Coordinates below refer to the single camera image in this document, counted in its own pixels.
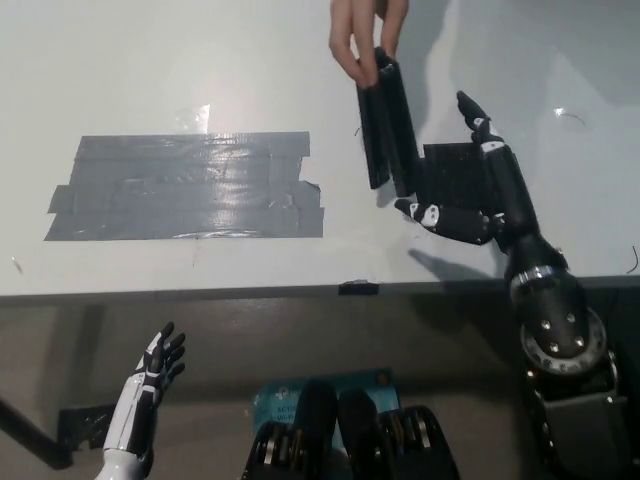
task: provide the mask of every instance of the black mechanical part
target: black mechanical part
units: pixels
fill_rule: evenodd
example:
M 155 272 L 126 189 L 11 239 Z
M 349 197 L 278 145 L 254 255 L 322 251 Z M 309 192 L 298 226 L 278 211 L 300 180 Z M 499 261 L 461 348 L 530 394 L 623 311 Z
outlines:
M 317 480 L 322 477 L 337 417 L 336 393 L 312 380 L 300 393 L 293 424 L 267 422 L 253 443 L 242 480 Z
M 549 470 L 560 480 L 638 478 L 627 427 L 634 419 L 615 356 L 587 378 L 563 380 L 533 370 L 526 375 L 525 406 Z
M 375 190 L 393 177 L 396 194 L 414 193 L 418 147 L 398 63 L 380 47 L 375 50 L 378 83 L 358 87 L 358 103 L 369 186 Z
M 396 194 L 408 197 L 415 192 L 413 184 L 419 155 L 402 73 L 398 62 L 390 58 L 384 49 L 376 48 L 375 55 L 384 107 L 396 147 L 395 155 L 389 157 L 389 166 Z
M 360 123 L 362 125 L 362 143 L 367 158 L 369 171 L 369 187 L 376 190 L 391 178 L 389 162 L 384 155 L 388 141 L 380 134 L 377 113 L 382 111 L 382 93 L 380 88 L 358 88 L 358 105 L 360 106 Z
M 393 478 L 390 449 L 378 423 L 378 411 L 364 390 L 340 395 L 338 425 L 354 480 Z
M 378 414 L 363 390 L 340 396 L 338 422 L 355 480 L 459 480 L 435 415 L 425 407 Z
M 476 194 L 476 203 L 465 208 L 469 215 L 480 211 L 489 218 L 489 233 L 508 257 L 505 282 L 521 327 L 525 405 L 541 458 L 559 480 L 640 478 L 639 400 L 619 381 L 606 327 L 588 307 L 564 256 L 542 236 L 514 153 L 487 114 L 462 92 L 458 106 L 483 166 L 476 181 L 488 192 L 487 197 Z M 430 184 L 452 183 L 435 175 Z M 428 208 L 423 201 L 428 194 L 422 192 L 422 207 Z M 449 197 L 463 194 L 459 190 Z M 442 212 L 459 207 L 451 201 L 436 205 Z M 457 231 L 462 222 L 444 230 L 422 223 L 441 236 L 478 243 L 473 222 L 466 232 Z
M 493 227 L 489 218 L 480 210 L 462 210 L 442 206 L 438 208 L 438 215 L 436 226 L 425 227 L 432 233 L 476 245 L 484 245 L 493 240 Z
M 393 410 L 381 413 L 379 422 L 391 446 L 392 478 L 460 479 L 442 428 L 431 410 Z

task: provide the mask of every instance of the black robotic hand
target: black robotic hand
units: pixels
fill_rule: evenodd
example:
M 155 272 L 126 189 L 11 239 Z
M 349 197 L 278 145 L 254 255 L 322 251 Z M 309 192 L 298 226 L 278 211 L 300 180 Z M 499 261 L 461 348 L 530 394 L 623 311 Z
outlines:
M 485 111 L 464 92 L 458 92 L 457 96 L 458 110 L 464 117 L 467 126 L 472 130 L 471 140 L 475 146 L 478 161 L 485 160 L 485 157 L 489 156 L 513 156 L 509 146 L 497 132 Z M 517 168 L 515 159 L 512 163 Z M 492 188 L 491 172 L 488 170 L 491 165 L 487 162 L 483 162 L 483 164 L 485 167 L 484 175 L 478 178 L 477 182 L 483 188 L 490 190 Z M 502 205 L 496 201 L 497 198 L 493 195 L 490 195 L 490 200 L 489 205 L 478 205 L 478 208 L 475 209 L 461 209 L 443 204 L 433 198 L 430 198 L 429 202 L 418 203 L 400 199 L 395 205 L 401 212 L 432 233 L 465 243 L 481 245 L 494 238 L 500 243 L 500 239 L 497 237 L 504 225 L 502 216 L 505 212 L 502 211 Z M 529 209 L 527 213 L 531 213 L 530 218 L 535 222 L 533 207 L 530 206 L 530 201 L 528 205 L 526 203 L 524 207 Z

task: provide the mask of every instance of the gray floor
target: gray floor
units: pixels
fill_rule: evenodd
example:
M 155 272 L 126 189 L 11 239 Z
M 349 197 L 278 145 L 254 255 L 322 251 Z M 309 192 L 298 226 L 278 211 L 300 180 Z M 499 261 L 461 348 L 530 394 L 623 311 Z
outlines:
M 436 412 L 464 479 L 531 478 L 504 347 L 515 331 L 501 305 L 483 295 L 3 309 L 0 395 L 53 435 L 60 408 L 115 402 L 144 346 L 173 320 L 188 337 L 187 370 L 160 412 L 151 478 L 238 478 L 260 386 L 378 366 L 394 369 L 405 405 Z M 0 433 L 3 479 L 91 479 L 100 462 L 99 451 L 81 452 L 51 472 Z

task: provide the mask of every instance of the wire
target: wire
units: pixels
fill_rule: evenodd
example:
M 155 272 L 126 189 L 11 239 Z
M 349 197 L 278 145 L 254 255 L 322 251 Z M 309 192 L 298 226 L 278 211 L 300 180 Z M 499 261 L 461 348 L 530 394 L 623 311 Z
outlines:
M 629 275 L 630 273 L 633 273 L 633 271 L 635 271 L 636 268 L 638 268 L 638 252 L 636 252 L 636 247 L 635 245 L 631 245 L 631 248 L 633 248 L 633 254 L 636 256 L 636 264 L 633 266 L 633 268 L 631 270 L 629 270 L 627 272 L 627 275 Z

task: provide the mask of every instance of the black object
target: black object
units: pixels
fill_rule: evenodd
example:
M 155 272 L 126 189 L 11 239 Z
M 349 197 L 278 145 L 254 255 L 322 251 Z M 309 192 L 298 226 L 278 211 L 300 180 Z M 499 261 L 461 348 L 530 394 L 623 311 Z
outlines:
M 366 280 L 354 280 L 338 286 L 338 295 L 346 296 L 375 296 L 379 291 L 379 284 Z
M 317 480 L 331 451 L 338 400 L 333 386 L 311 380 L 293 424 L 267 422 L 253 443 L 242 480 Z
M 54 470 L 73 464 L 71 450 L 54 442 L 35 425 L 0 399 L 0 431 L 26 448 Z
M 419 162 L 415 133 L 409 113 L 398 62 L 380 47 L 375 50 L 379 70 L 378 84 L 358 87 L 369 185 L 375 190 L 393 176 L 396 194 L 414 193 L 414 176 Z
M 70 408 L 58 416 L 58 443 L 70 451 L 86 444 L 90 450 L 102 448 L 113 418 L 115 404 Z
M 338 424 L 355 480 L 459 480 L 440 424 L 426 407 L 378 414 L 363 390 L 340 395 Z
M 521 333 L 523 396 L 550 473 L 559 480 L 640 478 L 640 402 L 638 389 L 623 378 L 633 371 L 628 355 L 619 350 L 618 358 L 564 256 L 542 236 L 511 148 L 462 92 L 458 107 L 473 143 L 425 147 L 430 177 L 418 192 L 419 209 L 412 211 L 407 200 L 396 206 L 431 232 L 467 243 L 496 240 L 507 255 L 504 279 Z M 429 158 L 437 156 L 430 155 L 434 150 L 454 158 L 466 150 L 469 170 L 439 167 Z M 488 227 L 474 239 L 478 212 Z

